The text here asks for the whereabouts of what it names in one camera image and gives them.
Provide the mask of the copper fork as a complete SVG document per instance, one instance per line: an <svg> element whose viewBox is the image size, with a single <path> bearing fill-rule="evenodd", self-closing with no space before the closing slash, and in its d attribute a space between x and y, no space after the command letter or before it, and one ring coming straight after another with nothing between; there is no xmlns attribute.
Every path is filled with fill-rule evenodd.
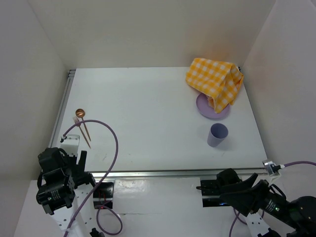
<svg viewBox="0 0 316 237"><path fill-rule="evenodd" d="M75 125L79 128L79 130L80 130L85 142L87 143L88 147L91 148L90 143L88 142L88 139L87 139L85 133L83 132L83 130L80 126L79 119L77 117L73 117L73 120L74 120Z"/></svg>

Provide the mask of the copper spoon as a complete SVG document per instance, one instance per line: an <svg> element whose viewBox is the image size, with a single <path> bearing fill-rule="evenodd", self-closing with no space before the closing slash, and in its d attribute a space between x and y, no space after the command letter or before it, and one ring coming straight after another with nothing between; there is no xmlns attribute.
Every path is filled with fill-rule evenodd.
<svg viewBox="0 0 316 237"><path fill-rule="evenodd" d="M83 109L77 109L76 110L76 116L78 117L78 118L80 118L82 121L84 121L84 116L85 116L85 111L83 110ZM87 135L88 135L88 138L89 138L89 140L91 141L91 137L90 137L90 134L89 134L89 131L88 131L88 129L87 129L87 126L85 125L85 123L83 124L84 125L84 128L85 128L85 131L86 131L86 133L87 133Z"/></svg>

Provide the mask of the lilac plastic cup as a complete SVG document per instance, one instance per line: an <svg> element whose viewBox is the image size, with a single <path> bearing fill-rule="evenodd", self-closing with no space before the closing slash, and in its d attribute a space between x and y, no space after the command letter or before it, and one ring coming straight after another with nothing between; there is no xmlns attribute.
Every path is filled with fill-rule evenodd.
<svg viewBox="0 0 316 237"><path fill-rule="evenodd" d="M228 129L224 124L215 123L210 128L207 143L211 147L216 147L227 138L228 134Z"/></svg>

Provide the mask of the lilac plastic plate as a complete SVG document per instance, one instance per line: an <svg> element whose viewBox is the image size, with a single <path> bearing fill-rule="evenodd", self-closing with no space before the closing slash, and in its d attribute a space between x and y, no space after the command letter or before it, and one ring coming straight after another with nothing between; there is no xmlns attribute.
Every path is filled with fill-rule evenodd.
<svg viewBox="0 0 316 237"><path fill-rule="evenodd" d="M216 113L215 110L209 106L207 96L203 93L197 96L196 106L200 114L208 119L224 119L230 111L230 105L227 105L220 113Z"/></svg>

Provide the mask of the yellow white checkered cloth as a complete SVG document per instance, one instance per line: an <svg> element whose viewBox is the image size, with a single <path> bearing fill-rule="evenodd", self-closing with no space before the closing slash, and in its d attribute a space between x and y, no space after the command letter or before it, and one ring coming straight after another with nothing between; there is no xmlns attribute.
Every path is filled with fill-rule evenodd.
<svg viewBox="0 0 316 237"><path fill-rule="evenodd" d="M206 95L215 113L233 105L240 91L244 75L230 62L195 58L186 73L186 83Z"/></svg>

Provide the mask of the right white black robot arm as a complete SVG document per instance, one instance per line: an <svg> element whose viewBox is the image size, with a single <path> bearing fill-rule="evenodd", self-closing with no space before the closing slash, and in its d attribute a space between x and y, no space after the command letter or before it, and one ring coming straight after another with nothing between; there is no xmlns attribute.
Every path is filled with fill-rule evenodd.
<svg viewBox="0 0 316 237"><path fill-rule="evenodd" d="M284 194L267 180L256 183L257 173L241 180L231 168L216 175L215 187L220 198L243 216L263 210L295 229L288 237L314 237L316 235L316 198L303 196L288 202Z"/></svg>

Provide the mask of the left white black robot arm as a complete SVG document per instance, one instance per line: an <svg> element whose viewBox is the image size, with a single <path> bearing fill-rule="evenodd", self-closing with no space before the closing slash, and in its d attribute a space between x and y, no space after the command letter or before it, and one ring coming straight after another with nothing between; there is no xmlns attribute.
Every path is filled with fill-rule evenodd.
<svg viewBox="0 0 316 237"><path fill-rule="evenodd" d="M65 237L104 236L93 216L98 185L85 171L86 156L86 151L76 157L57 147L47 148L38 156L41 172L36 200Z"/></svg>

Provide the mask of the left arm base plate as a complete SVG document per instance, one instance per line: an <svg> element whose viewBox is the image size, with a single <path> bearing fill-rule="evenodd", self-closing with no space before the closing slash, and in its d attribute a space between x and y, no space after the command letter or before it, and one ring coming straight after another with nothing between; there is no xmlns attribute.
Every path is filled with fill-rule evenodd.
<svg viewBox="0 0 316 237"><path fill-rule="evenodd" d="M93 193L94 209L104 205L113 208L114 181L103 182Z"/></svg>

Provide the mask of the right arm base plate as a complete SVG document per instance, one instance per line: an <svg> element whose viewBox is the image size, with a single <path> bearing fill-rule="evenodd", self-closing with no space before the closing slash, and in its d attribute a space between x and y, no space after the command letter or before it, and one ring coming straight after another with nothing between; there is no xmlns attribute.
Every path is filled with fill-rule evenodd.
<svg viewBox="0 0 316 237"><path fill-rule="evenodd" d="M201 191L203 207L230 206L220 198L220 186L216 180L201 180L196 189Z"/></svg>

